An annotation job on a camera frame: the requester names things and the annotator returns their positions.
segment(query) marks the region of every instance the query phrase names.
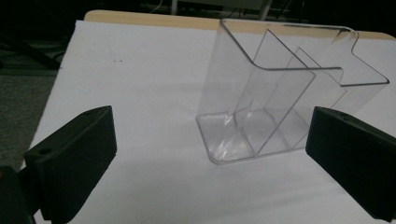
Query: table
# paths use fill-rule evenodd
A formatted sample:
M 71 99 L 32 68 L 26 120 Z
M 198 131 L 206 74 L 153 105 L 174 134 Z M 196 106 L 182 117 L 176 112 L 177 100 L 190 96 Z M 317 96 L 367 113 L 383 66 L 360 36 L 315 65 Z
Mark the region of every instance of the table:
M 217 22 L 110 11 L 77 22 L 32 146 L 112 105 L 119 150 L 71 223 L 385 223 L 304 151 L 209 161 L 194 117 Z M 368 33 L 355 53 L 390 80 L 355 116 L 396 135 L 396 42 Z

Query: black cable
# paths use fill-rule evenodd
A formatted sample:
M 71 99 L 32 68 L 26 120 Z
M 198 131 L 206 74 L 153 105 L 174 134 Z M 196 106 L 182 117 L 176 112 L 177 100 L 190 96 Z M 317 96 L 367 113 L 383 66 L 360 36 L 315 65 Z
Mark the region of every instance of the black cable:
M 228 17 L 227 18 L 230 18 L 232 15 L 233 15 L 233 13 L 236 11 L 236 7 L 233 9 L 233 11 L 231 12 L 231 14 L 230 15 L 228 15 Z
M 45 55 L 43 52 L 32 48 L 30 45 L 20 41 L 14 35 L 7 34 L 6 32 L 0 32 L 0 40 L 7 43 L 10 47 L 16 49 L 19 52 L 23 52 L 33 60 L 42 63 L 49 69 L 58 69 L 60 64 L 50 57 Z
M 149 13 L 153 13 L 155 10 L 160 8 L 160 6 L 162 6 L 162 5 L 163 5 L 163 0 L 160 0 L 160 4 L 158 4 L 158 6 L 156 6 L 154 9 L 152 9 Z

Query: white table surface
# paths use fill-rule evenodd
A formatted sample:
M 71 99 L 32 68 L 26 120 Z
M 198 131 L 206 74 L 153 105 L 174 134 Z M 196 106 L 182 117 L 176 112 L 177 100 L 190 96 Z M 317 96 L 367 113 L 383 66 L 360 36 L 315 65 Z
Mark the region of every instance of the white table surface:
M 78 21 L 32 146 L 79 113 L 112 105 L 119 148 L 71 223 L 386 223 L 303 150 L 209 161 L 195 115 L 215 37 Z M 365 39 L 355 52 L 390 80 L 356 116 L 396 136 L 396 42 Z M 39 212 L 35 219 L 46 223 Z

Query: chair leg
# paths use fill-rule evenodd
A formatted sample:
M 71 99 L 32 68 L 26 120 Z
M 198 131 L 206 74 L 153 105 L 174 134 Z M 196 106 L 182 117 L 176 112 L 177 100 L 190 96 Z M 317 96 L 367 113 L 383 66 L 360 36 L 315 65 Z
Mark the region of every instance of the chair leg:
M 43 64 L 48 69 L 59 69 L 60 63 L 51 59 L 49 56 L 45 55 L 43 52 L 38 49 L 34 49 L 23 41 L 19 40 L 16 36 L 8 34 L 4 31 L 0 31 L 0 41 L 6 43 L 10 47 L 14 48 L 17 51 L 20 51 L 33 60 Z

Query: transparent acrylic stand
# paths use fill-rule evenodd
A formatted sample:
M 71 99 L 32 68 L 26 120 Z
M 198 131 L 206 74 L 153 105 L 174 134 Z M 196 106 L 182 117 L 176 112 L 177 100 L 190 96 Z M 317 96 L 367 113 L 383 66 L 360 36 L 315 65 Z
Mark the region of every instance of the transparent acrylic stand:
M 355 113 L 389 81 L 346 27 L 222 20 L 196 121 L 222 164 L 305 147 L 316 105 Z

